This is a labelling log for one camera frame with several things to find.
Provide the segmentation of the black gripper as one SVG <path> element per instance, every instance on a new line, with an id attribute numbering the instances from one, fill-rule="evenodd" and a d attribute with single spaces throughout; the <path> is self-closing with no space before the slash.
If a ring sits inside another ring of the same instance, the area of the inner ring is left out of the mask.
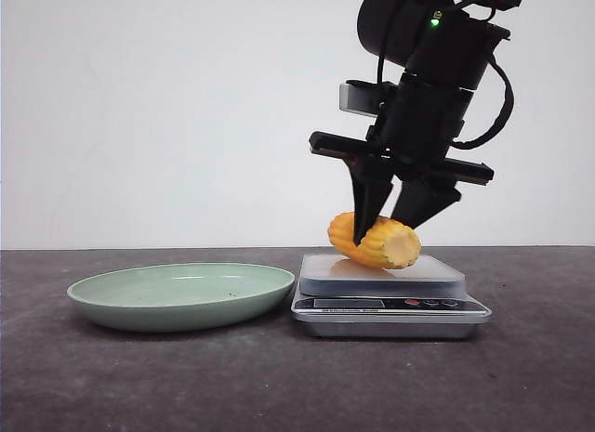
<path id="1" fill-rule="evenodd" d="M 405 74 L 364 139 L 316 131 L 315 154 L 346 160 L 353 200 L 353 242 L 359 245 L 377 221 L 393 185 L 402 187 L 390 218 L 415 229 L 461 198 L 458 181 L 485 185 L 494 171 L 446 157 L 458 137 L 473 93 L 456 86 L 423 83 Z"/>

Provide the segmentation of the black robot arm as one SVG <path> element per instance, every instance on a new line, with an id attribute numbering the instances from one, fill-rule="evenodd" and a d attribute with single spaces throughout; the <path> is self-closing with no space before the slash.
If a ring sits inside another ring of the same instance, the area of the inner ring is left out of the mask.
<path id="1" fill-rule="evenodd" d="M 471 150 L 493 139 L 513 109 L 511 88 L 492 126 L 473 140 L 459 134 L 464 115 L 487 68 L 496 67 L 496 46 L 509 30 L 476 19 L 470 5 L 505 11 L 522 0 L 364 0 L 357 19 L 362 46 L 380 62 L 403 67 L 398 83 L 349 80 L 339 107 L 375 118 L 365 138 L 316 131 L 315 154 L 342 160 L 350 170 L 354 198 L 352 238 L 361 242 L 376 223 L 394 178 L 402 189 L 392 218 L 416 228 L 461 195 L 458 182 L 484 185 L 494 176 L 485 164 L 451 159 L 454 148 Z"/>

